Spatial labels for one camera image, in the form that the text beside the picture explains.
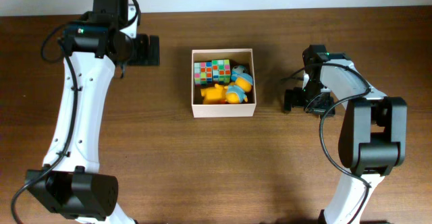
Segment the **orange duck with blue hat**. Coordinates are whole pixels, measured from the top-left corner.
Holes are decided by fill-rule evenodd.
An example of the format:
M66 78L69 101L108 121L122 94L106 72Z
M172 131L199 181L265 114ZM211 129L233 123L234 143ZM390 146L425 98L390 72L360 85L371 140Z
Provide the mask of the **orange duck with blue hat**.
M225 100L229 104L241 104L247 103L247 93L252 90L254 81L251 75L241 73L237 75L235 82L231 82L228 86L225 86Z

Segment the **blue one-eyed ball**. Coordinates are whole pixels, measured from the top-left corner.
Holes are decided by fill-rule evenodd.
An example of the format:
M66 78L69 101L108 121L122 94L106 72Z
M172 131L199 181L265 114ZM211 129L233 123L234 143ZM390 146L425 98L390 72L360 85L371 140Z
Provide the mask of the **blue one-eyed ball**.
M244 65L235 65L231 70L231 81L235 82L239 74L249 74L249 70Z

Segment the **colourful puzzle cube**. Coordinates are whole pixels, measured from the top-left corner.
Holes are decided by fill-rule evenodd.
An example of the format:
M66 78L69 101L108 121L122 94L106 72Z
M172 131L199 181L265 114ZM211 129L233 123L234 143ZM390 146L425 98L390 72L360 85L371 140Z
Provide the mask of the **colourful puzzle cube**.
M206 86L213 83L213 67L211 61L195 62L193 67L195 86Z
M212 79L214 83L229 84L231 80L231 66L229 59L212 60Z

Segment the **yellow rubber animal toy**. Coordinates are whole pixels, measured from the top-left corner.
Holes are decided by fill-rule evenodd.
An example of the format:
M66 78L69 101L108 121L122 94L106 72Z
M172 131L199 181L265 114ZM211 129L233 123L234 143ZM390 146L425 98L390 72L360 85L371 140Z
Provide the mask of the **yellow rubber animal toy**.
M212 87L202 88L200 90L201 97L203 97L204 105L214 105L214 104L225 104L226 93L228 86L215 84Z

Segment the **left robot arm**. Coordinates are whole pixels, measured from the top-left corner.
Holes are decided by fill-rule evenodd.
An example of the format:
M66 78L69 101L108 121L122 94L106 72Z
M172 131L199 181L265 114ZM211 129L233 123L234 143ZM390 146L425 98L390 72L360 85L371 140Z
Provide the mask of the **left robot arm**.
M65 80L55 133L24 189L49 212L79 223L131 223L118 204L118 181L99 173L105 97L117 68L159 65L159 38L140 34L137 0L93 0L59 27Z

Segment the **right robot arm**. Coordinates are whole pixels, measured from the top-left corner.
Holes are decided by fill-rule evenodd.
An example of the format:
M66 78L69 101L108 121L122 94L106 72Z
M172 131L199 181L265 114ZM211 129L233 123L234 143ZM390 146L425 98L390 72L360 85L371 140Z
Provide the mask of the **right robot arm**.
M318 223L360 223L375 188L406 156L407 104L377 90L355 68L345 53L330 53L324 45L310 45L302 53L302 86L287 89L283 109L294 107L318 115L319 140L329 162L341 172L329 205ZM345 109L338 140L340 162L325 145L324 123Z

